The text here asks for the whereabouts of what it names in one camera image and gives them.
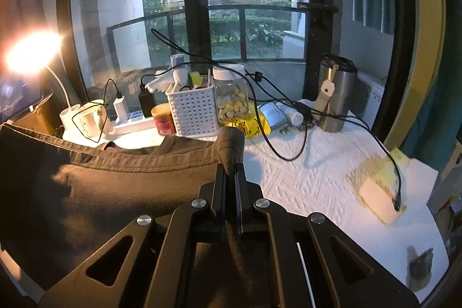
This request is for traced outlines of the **dark grey-brown garment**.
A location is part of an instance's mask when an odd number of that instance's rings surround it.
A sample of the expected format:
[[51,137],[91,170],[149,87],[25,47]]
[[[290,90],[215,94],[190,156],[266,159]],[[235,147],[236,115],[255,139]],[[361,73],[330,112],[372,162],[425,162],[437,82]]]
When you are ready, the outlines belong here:
[[261,209],[244,136],[87,148],[1,127],[3,307],[309,307],[287,212]]

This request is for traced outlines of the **white textured table cloth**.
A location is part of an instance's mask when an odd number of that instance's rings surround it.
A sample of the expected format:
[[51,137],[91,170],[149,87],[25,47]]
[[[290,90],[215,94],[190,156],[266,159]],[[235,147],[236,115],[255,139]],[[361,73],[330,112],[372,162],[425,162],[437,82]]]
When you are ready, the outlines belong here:
[[307,136],[273,135],[284,152],[303,148],[293,162],[272,156],[262,141],[245,140],[238,130],[222,130],[213,142],[171,136],[145,150],[103,144],[73,145],[59,175],[70,188],[63,201],[67,232],[79,248],[97,247],[137,213],[173,210],[215,177],[217,165],[242,161],[247,178],[265,197],[300,215],[326,214],[383,266],[406,284],[409,261],[431,250],[429,277],[414,283],[420,302],[431,295],[449,266],[428,200],[438,173],[411,159],[406,170],[407,209],[385,225],[357,200],[346,174],[374,153],[385,157],[370,135],[352,124],[336,134],[312,130]]

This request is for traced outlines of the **white power strip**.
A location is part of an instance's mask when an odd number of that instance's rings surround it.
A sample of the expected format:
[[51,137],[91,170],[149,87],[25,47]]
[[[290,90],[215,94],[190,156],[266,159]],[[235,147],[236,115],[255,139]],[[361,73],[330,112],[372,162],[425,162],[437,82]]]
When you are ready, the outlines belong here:
[[129,113],[128,119],[125,121],[117,118],[113,122],[111,135],[120,136],[126,135],[142,130],[155,128],[154,118],[152,116],[145,117],[142,110],[134,111]]

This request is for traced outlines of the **white small bottle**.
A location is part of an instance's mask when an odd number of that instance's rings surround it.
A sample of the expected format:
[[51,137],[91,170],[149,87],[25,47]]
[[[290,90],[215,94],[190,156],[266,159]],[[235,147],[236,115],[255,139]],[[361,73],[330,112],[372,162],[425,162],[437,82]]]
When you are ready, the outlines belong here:
[[304,116],[298,110],[285,105],[284,103],[277,102],[276,106],[286,116],[287,120],[293,127],[300,127],[304,122]]

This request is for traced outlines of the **yellow snack bag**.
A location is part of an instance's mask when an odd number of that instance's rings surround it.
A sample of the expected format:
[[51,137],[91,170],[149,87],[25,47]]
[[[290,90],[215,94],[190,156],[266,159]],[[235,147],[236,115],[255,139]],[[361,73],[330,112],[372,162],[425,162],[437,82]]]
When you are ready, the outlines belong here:
[[255,115],[254,102],[248,102],[248,115],[247,117],[237,117],[231,121],[225,123],[227,127],[235,127],[243,132],[246,138],[254,138],[262,136],[262,134],[269,135],[271,133],[271,127],[268,124],[267,119],[263,115],[262,111],[258,109],[258,121]]

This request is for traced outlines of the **red can yellow lid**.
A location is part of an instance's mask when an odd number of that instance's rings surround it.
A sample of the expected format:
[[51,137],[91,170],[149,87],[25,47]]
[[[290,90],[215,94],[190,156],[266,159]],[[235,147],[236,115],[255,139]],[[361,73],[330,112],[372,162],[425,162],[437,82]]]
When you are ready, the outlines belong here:
[[151,115],[159,135],[167,136],[176,132],[172,111],[168,103],[154,106],[151,109]]

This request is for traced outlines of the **white perforated plastic basket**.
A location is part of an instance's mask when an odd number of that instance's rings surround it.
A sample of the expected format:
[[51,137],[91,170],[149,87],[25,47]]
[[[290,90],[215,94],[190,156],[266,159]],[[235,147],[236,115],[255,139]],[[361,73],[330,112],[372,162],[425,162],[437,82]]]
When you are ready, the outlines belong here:
[[213,84],[182,91],[175,91],[175,85],[170,84],[165,94],[178,136],[202,137],[218,133]]

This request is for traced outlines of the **white cartoon mug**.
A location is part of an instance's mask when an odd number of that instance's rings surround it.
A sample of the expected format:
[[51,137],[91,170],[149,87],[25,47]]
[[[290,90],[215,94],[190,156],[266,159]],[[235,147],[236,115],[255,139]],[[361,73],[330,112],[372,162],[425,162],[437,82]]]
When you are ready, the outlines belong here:
[[87,102],[72,117],[79,131],[88,139],[105,138],[113,129],[102,99]]

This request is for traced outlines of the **black power adapter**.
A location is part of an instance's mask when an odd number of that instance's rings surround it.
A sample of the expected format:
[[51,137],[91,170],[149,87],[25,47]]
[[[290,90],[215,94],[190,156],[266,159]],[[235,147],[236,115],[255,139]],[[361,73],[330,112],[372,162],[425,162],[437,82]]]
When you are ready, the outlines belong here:
[[141,110],[143,112],[143,116],[145,118],[151,117],[151,110],[156,106],[156,101],[153,94],[150,93],[149,90],[146,88],[145,84],[140,84],[138,98]]

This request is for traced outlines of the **white phone charger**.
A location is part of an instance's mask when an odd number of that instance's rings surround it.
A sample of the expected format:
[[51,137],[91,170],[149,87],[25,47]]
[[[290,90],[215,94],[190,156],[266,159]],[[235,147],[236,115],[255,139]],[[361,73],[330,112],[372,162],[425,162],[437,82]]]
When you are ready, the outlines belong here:
[[121,124],[129,119],[129,108],[125,101],[125,97],[121,92],[117,92],[116,99],[113,101],[113,107],[117,115],[116,122]]

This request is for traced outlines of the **brown cardboard box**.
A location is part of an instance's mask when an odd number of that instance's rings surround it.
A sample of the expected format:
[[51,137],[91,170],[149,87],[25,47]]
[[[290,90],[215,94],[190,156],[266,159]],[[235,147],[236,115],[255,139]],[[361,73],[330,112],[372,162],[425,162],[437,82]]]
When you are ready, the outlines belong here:
[[34,108],[12,123],[18,127],[34,130],[45,135],[54,135],[56,129],[62,126],[58,110],[59,101],[51,93]]

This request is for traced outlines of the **clear jar of snacks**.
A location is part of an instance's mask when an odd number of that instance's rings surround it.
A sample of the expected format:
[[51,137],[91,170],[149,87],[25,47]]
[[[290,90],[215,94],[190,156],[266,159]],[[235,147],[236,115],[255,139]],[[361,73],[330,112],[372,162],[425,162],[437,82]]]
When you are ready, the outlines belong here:
[[249,117],[249,87],[241,64],[226,63],[213,67],[215,104],[220,124]]

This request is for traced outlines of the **white tissue in basket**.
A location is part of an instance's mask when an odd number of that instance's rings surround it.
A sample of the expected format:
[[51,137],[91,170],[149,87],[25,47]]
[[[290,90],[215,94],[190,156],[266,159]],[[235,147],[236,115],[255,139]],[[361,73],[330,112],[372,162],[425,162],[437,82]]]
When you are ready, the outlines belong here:
[[145,85],[150,93],[155,91],[166,92],[170,85],[182,88],[189,83],[189,71],[185,67],[173,68],[170,71],[157,71],[160,76],[156,76],[151,82]]

